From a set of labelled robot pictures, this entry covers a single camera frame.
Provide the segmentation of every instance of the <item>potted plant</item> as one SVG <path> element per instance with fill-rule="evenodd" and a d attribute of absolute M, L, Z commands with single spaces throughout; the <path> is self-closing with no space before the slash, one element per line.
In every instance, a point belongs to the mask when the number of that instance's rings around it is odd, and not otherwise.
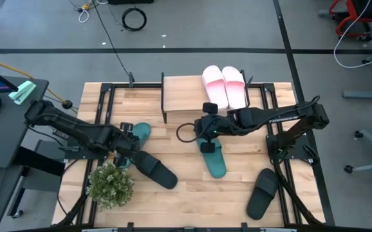
<path fill-rule="evenodd" d="M 92 171 L 89 183 L 86 193 L 102 209 L 124 206 L 133 194 L 133 180 L 126 169 L 119 169 L 110 162 Z"/>

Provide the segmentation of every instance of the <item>black desk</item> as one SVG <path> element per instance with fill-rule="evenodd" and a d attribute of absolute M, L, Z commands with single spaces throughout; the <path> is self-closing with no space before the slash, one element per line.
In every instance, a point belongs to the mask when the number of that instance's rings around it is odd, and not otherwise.
<path fill-rule="evenodd" d="M 24 81 L 30 81 L 19 77 L 5 78 L 17 86 Z M 0 221 L 24 169 L 22 164 L 12 164 L 27 131 L 24 114 L 29 107 L 28 103 L 41 99 L 49 85 L 45 80 L 32 82 L 37 86 L 20 106 L 8 97 L 8 93 L 0 94 Z"/>

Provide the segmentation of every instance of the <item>wooden board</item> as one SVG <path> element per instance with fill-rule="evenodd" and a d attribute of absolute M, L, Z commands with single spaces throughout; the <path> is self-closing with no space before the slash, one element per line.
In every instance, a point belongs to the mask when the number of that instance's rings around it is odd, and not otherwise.
<path fill-rule="evenodd" d="M 101 83 L 86 83 L 78 115 L 80 119 L 94 121 L 100 86 Z M 290 83 L 275 83 L 275 89 L 279 106 L 295 104 Z M 258 89 L 249 89 L 249 97 L 251 107 L 262 108 Z M 182 143 L 175 135 L 180 124 L 193 122 L 201 115 L 200 110 L 168 112 L 168 123 L 164 124 L 160 89 L 116 89 L 111 123 L 117 126 L 120 122 L 149 123 L 152 131 L 144 150 L 160 159 L 176 174 L 179 182 L 174 189 L 165 189 L 131 167 L 129 172 L 135 180 L 131 201 L 112 210 L 98 209 L 95 226 L 126 227 L 128 222 L 134 222 L 136 227 L 240 227 L 242 222 L 247 222 L 250 227 L 283 226 L 277 195 L 261 220 L 252 220 L 246 215 L 246 204 L 258 173 L 264 168 L 273 169 L 267 155 L 266 127 L 244 137 L 220 137 L 227 174 L 222 179 L 214 179 L 207 171 L 197 144 Z M 286 122 L 284 127 L 294 123 Z M 193 138 L 192 128 L 184 127 L 180 136 Z M 324 220 L 312 168 L 299 160 L 291 160 L 291 163 L 300 198 L 319 220 Z M 63 176 L 59 198 L 66 211 L 80 195 L 85 168 L 86 161 L 80 160 Z M 291 222 L 295 222 L 287 195 L 286 201 Z M 84 222 L 88 221 L 90 204 L 88 200 Z M 53 223 L 63 217 L 64 213 L 57 206 Z"/>

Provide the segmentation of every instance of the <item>concrete floor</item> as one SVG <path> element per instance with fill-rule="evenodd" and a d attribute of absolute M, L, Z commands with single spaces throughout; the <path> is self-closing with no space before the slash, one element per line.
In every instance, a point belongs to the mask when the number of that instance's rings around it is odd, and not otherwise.
<path fill-rule="evenodd" d="M 72 0 L 76 4 L 83 0 Z M 327 49 L 337 43 L 335 24 L 320 19 L 317 10 L 328 8 L 332 0 L 280 0 L 292 49 Z M 129 5 L 110 6 L 120 20 Z M 274 3 L 269 0 L 156 0 L 138 5 L 148 17 L 140 32 L 121 31 L 106 5 L 98 7 L 100 16 L 116 48 L 213 48 L 209 52 L 121 53 L 125 67 L 136 81 L 159 81 L 167 75 L 196 75 L 210 64 L 232 65 L 244 69 L 254 82 L 292 82 L 292 75 L 277 21 Z M 84 53 L 89 48 L 111 48 L 96 11 L 90 19 L 77 21 L 79 14 L 66 0 L 5 1 L 0 9 L 0 49 L 24 49 L 23 53 L 0 54 L 0 61 L 50 81 L 50 88 L 79 107 L 81 90 L 88 81 L 126 81 L 127 76 L 112 53 Z M 138 18 L 130 15 L 131 22 Z M 79 53 L 33 49 L 81 48 Z M 215 48 L 269 48 L 239 53 L 219 53 Z M 372 49 L 370 43 L 345 40 L 345 50 Z M 341 62 L 360 64 L 365 55 L 340 55 Z M 372 90 L 372 65 L 347 70 L 332 55 L 295 54 L 306 100 L 321 96 L 331 123 L 315 131 L 316 143 L 337 226 L 372 228 L 372 171 L 348 175 L 346 164 L 372 164 L 372 145 L 354 140 L 353 132 L 372 133 L 372 101 L 348 100 L 342 90 Z M 0 67 L 1 75 L 16 75 Z M 46 133 L 49 128 L 39 128 Z M 34 148 L 45 137 L 29 131 L 23 146 Z M 0 231 L 45 227 L 51 222 L 55 195 L 26 191 L 18 219 L 5 217 Z"/>

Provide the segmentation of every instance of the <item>white slide sandal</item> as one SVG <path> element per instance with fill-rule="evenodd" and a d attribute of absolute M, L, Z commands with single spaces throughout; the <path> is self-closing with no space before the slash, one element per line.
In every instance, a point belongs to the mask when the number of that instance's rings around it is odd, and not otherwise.
<path fill-rule="evenodd" d="M 225 91 L 225 80 L 220 69 L 216 65 L 205 68 L 201 80 L 206 89 L 209 101 L 217 104 L 219 110 L 226 109 L 228 101 Z"/>
<path fill-rule="evenodd" d="M 222 70 L 225 78 L 225 89 L 231 110 L 246 107 L 245 80 L 242 73 L 234 67 L 227 66 Z"/>

